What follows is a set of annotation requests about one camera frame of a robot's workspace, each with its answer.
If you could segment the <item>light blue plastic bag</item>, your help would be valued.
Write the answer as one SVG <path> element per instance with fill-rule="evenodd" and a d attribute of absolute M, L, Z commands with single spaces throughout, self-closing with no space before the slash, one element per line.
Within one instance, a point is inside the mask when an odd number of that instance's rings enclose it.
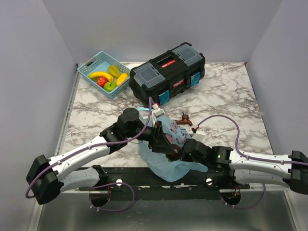
<path fill-rule="evenodd" d="M 171 144 L 182 148 L 185 142 L 191 138 L 186 128 L 177 125 L 168 116 L 161 115 L 157 120 L 162 122 L 163 132 Z M 199 163 L 181 160 L 169 161 L 165 154 L 154 153 L 149 149 L 147 141 L 138 144 L 138 155 L 154 174 L 168 182 L 175 182 L 183 178 L 190 170 L 203 173 L 208 171 L 206 166 Z"/>

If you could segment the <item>yellow fake mango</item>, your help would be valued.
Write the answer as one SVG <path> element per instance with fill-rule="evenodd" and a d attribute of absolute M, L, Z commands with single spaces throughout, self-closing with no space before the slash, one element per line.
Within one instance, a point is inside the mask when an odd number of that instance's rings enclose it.
<path fill-rule="evenodd" d="M 119 86 L 122 84 L 122 82 L 124 82 L 126 79 L 128 78 L 128 74 L 127 73 L 122 73 L 116 80 L 116 84 Z"/>

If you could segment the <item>green fake apple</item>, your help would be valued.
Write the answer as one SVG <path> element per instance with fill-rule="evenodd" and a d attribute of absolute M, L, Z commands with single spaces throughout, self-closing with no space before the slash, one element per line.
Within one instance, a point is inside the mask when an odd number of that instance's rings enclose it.
<path fill-rule="evenodd" d="M 111 81 L 108 81 L 104 84 L 103 88 L 107 92 L 112 92 L 117 87 L 117 84 Z"/>

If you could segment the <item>red fake fruit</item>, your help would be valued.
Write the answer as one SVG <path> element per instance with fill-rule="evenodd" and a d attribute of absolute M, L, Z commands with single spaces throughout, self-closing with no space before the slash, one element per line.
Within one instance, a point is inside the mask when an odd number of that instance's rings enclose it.
<path fill-rule="evenodd" d="M 105 78 L 105 77 L 99 77 L 97 79 L 97 84 L 100 86 L 100 87 L 104 87 L 104 85 L 108 82 L 108 79 Z"/>

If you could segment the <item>dark purple fake mangosteen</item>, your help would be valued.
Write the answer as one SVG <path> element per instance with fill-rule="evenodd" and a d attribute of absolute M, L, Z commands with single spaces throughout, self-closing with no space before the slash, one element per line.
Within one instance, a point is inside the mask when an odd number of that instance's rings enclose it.
<path fill-rule="evenodd" d="M 182 149 L 175 144 L 172 144 L 171 147 L 173 149 L 173 153 L 172 154 L 166 154 L 166 157 L 168 158 L 168 160 L 169 161 L 180 160 L 181 157 L 182 157 Z"/>

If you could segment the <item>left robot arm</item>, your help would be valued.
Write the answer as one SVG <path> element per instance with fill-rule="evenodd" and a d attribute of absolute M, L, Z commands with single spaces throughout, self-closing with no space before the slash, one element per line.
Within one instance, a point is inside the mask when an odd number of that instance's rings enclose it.
<path fill-rule="evenodd" d="M 40 205 L 52 201 L 66 186 L 64 179 L 78 173 L 78 168 L 120 150 L 134 139 L 148 142 L 154 153 L 165 154 L 172 160 L 180 159 L 182 151 L 169 141 L 162 123 L 157 121 L 149 126 L 141 122 L 139 115 L 137 109 L 127 108 L 113 125 L 79 148 L 59 157 L 36 157 L 26 176 L 29 185 L 26 198 L 35 198 Z"/>

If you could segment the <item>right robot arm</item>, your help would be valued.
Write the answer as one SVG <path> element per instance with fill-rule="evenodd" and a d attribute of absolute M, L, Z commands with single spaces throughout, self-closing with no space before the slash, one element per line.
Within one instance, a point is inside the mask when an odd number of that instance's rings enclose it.
<path fill-rule="evenodd" d="M 273 156 L 239 154 L 230 147 L 209 147 L 190 139 L 184 144 L 181 159 L 221 172 L 222 175 L 213 181 L 221 189 L 259 183 L 281 185 L 299 194 L 308 193 L 308 158 L 300 151 Z"/>

